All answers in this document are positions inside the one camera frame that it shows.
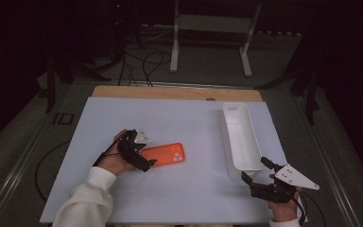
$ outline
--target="sleeve cuff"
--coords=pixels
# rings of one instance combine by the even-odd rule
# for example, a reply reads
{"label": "sleeve cuff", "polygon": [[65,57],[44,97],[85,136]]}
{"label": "sleeve cuff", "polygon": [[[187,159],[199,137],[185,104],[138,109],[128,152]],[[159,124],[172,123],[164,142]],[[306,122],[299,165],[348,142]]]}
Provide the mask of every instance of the sleeve cuff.
{"label": "sleeve cuff", "polygon": [[114,181],[116,181],[116,178],[117,177],[110,171],[101,167],[93,166],[90,169],[86,183],[107,191]]}
{"label": "sleeve cuff", "polygon": [[284,222],[269,221],[270,227],[300,227],[299,219],[295,218]]}

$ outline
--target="white tray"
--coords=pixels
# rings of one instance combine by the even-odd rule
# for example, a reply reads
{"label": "white tray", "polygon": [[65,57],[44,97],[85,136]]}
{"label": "white tray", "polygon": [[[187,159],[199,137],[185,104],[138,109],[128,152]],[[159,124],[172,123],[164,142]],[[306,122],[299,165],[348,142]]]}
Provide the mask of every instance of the white tray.
{"label": "white tray", "polygon": [[223,104],[220,126],[229,176],[238,179],[244,171],[253,178],[264,165],[248,106],[244,103]]}

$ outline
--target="human hand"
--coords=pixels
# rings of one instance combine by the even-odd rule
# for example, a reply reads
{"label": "human hand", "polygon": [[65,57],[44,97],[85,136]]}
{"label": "human hand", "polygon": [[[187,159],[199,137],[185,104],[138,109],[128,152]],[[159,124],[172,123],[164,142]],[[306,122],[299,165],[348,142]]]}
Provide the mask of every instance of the human hand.
{"label": "human hand", "polygon": [[[300,196],[299,192],[302,190],[300,187],[296,187],[297,191],[294,194],[294,198],[297,200]],[[268,201],[268,207],[272,210],[273,221],[275,222],[285,222],[297,218],[297,208],[298,205],[293,200],[287,203],[276,203],[273,201]]]}
{"label": "human hand", "polygon": [[[120,131],[114,138],[113,141],[118,137],[122,136],[126,130]],[[117,142],[111,149],[107,152],[105,157],[99,162],[98,167],[104,168],[110,171],[115,176],[119,176],[122,172],[134,168],[134,166],[120,156],[119,151],[117,150]]]}

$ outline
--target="white metal frame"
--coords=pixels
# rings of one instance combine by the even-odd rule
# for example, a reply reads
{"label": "white metal frame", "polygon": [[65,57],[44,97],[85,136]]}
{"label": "white metal frame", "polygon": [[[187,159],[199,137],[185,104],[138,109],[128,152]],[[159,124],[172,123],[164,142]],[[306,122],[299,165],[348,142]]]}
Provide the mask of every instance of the white metal frame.
{"label": "white metal frame", "polygon": [[179,29],[222,31],[234,33],[247,33],[247,40],[240,46],[240,57],[243,64],[244,76],[252,76],[247,51],[250,46],[256,22],[261,11],[261,5],[256,6],[252,18],[216,17],[203,15],[179,14],[179,0],[175,0],[175,20],[173,26],[173,49],[170,61],[170,72],[178,71],[179,62]]}

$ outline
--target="orange phone case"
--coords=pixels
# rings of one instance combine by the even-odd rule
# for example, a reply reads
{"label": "orange phone case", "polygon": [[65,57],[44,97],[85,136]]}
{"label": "orange phone case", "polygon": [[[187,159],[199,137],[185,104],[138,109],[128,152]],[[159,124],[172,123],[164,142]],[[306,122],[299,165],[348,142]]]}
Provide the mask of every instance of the orange phone case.
{"label": "orange phone case", "polygon": [[144,148],[141,155],[147,160],[156,159],[154,166],[164,166],[184,162],[185,155],[181,143]]}

